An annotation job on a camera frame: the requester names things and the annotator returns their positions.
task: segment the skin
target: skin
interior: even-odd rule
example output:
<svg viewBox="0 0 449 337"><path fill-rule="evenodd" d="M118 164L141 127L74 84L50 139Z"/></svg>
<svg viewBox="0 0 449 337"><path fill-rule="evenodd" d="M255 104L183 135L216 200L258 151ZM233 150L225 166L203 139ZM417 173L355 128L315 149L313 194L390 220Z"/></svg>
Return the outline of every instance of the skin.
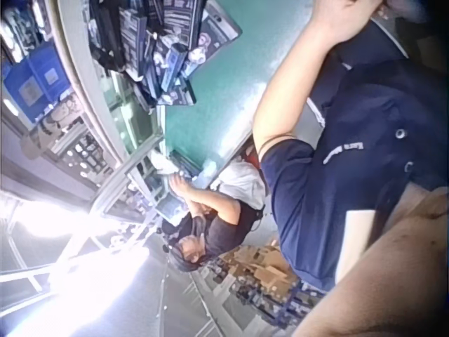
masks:
<svg viewBox="0 0 449 337"><path fill-rule="evenodd" d="M184 198L189 209L195 214L201 215L208 209L214 209L223 221L231 225L239 223L240 203L237 200L219 192L197 189L178 174L172 175L169 183L174 193Z"/></svg>
<svg viewBox="0 0 449 337"><path fill-rule="evenodd" d="M315 1L309 24L268 84L255 113L253 137L259 160L270 147L295 138L293 129L329 50L359 33L380 3Z"/></svg>

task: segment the cardboard box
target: cardboard box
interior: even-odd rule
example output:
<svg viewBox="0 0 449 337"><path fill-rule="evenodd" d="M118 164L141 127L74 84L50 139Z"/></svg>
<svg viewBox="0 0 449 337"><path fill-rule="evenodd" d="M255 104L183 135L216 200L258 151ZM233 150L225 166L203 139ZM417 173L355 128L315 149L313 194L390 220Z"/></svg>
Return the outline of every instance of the cardboard box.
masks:
<svg viewBox="0 0 449 337"><path fill-rule="evenodd" d="M238 278L240 276L246 276L248 274L247 268L245 265L233 265L231 269L229 269L229 274L234 276L235 278Z"/></svg>
<svg viewBox="0 0 449 337"><path fill-rule="evenodd" d="M276 283L276 280L278 279L276 274L274 274L264 268L261 268L261 267L259 267L254 272L254 277L256 279L258 279L260 281L260 284L267 289L270 289Z"/></svg>
<svg viewBox="0 0 449 337"><path fill-rule="evenodd" d="M288 273L290 271L290 266L287 260L282 256L282 253L276 249L270 251L265 255L263 265L265 267L273 266L285 273Z"/></svg>
<svg viewBox="0 0 449 337"><path fill-rule="evenodd" d="M291 284L289 282L285 282L278 279L269 289L269 294L272 295L272 297L277 300L279 299L283 300L284 298L289 296L290 289L292 289L294 285L295 284Z"/></svg>

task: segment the product package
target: product package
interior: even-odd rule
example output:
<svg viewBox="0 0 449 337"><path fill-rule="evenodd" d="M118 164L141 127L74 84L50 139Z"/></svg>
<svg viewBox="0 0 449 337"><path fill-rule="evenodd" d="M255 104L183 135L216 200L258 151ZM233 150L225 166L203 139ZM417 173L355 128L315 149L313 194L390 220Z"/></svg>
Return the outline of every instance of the product package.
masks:
<svg viewBox="0 0 449 337"><path fill-rule="evenodd" d="M196 48L204 0L164 0L163 28L189 50Z"/></svg>
<svg viewBox="0 0 449 337"><path fill-rule="evenodd" d="M209 0L203 12L198 46L189 52L182 67L182 75L190 77L205 61L213 57L220 48L241 35L240 27L225 13L216 1Z"/></svg>
<svg viewBox="0 0 449 337"><path fill-rule="evenodd" d="M36 126L20 139L20 147L28 159L40 157L63 134L63 129L84 113L83 105L75 93L66 97Z"/></svg>
<svg viewBox="0 0 449 337"><path fill-rule="evenodd" d="M163 27L163 0L142 0L149 4L148 27L153 32L160 32Z"/></svg>
<svg viewBox="0 0 449 337"><path fill-rule="evenodd" d="M142 83L134 83L133 84L134 95L138 99L138 102L142 109L148 113L151 112L151 109L156 105L155 100L145 92L143 89Z"/></svg>
<svg viewBox="0 0 449 337"><path fill-rule="evenodd" d="M117 0L103 1L101 4L98 0L92 0L88 27L90 41L95 48L102 49L108 55L107 63L112 65L111 69L122 72L126 68L126 61L123 54L119 27L120 13L117 4Z"/></svg>
<svg viewBox="0 0 449 337"><path fill-rule="evenodd" d="M187 47L171 35L160 36L153 53L159 83L164 92L171 91L187 57Z"/></svg>
<svg viewBox="0 0 449 337"><path fill-rule="evenodd" d="M139 82L144 72L144 47L147 17L135 9L120 8L121 43L126 59L126 72Z"/></svg>
<svg viewBox="0 0 449 337"><path fill-rule="evenodd" d="M147 38L145 41L145 70L144 78L142 80L143 89L146 90L155 100L161 97L162 90L159 84L159 78L156 73L154 65L153 54L156 47L156 34L151 33L147 29Z"/></svg>
<svg viewBox="0 0 449 337"><path fill-rule="evenodd" d="M182 77L175 81L175 86L170 93L163 93L158 99L157 105L194 105L196 98L190 82Z"/></svg>

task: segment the boxed merchandise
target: boxed merchandise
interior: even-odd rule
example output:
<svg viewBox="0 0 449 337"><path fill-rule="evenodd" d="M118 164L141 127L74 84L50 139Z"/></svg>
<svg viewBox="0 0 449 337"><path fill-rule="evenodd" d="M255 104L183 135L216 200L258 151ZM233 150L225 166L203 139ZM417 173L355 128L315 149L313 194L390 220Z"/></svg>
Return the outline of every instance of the boxed merchandise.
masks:
<svg viewBox="0 0 449 337"><path fill-rule="evenodd" d="M187 56L187 47L170 35L160 36L153 53L154 65L163 91L170 92Z"/></svg>
<svg viewBox="0 0 449 337"><path fill-rule="evenodd" d="M189 50L196 48L203 13L203 0L164 0L164 31Z"/></svg>
<svg viewBox="0 0 449 337"><path fill-rule="evenodd" d="M142 109L148 113L150 113L151 108L154 107L155 102L154 99L143 90L142 83L134 83L133 84L134 95L138 99L138 102Z"/></svg>
<svg viewBox="0 0 449 337"><path fill-rule="evenodd" d="M149 4L149 25L153 32L161 31L163 27L163 0L143 0Z"/></svg>
<svg viewBox="0 0 449 337"><path fill-rule="evenodd" d="M198 46L192 49L182 67L182 75L189 77L220 48L241 35L240 27L220 8L216 1L208 1L198 37Z"/></svg>
<svg viewBox="0 0 449 337"><path fill-rule="evenodd" d="M133 81L142 81L147 17L135 9L120 8L121 43L126 60L126 72Z"/></svg>
<svg viewBox="0 0 449 337"><path fill-rule="evenodd" d="M169 93L163 93L158 99L158 105L194 105L196 98L190 82L182 77L175 81Z"/></svg>
<svg viewBox="0 0 449 337"><path fill-rule="evenodd" d="M146 35L147 37L144 51L145 70L144 78L142 80L143 89L146 90L151 97L157 100L161 97L162 90L159 85L159 78L157 76L156 66L154 65L153 60L154 49L156 48L156 35L151 33L149 30L147 30Z"/></svg>

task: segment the navy blue polo shirt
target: navy blue polo shirt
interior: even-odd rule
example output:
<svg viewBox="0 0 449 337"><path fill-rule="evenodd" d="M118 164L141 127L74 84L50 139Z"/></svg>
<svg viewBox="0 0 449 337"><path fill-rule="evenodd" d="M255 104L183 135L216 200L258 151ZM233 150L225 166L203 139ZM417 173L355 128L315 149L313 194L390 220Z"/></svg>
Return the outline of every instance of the navy blue polo shirt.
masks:
<svg viewBox="0 0 449 337"><path fill-rule="evenodd" d="M355 67L316 150L284 140L267 151L281 250L299 277L334 287L348 211L376 210L384 223L409 182L448 184L446 91L445 79L409 61Z"/></svg>

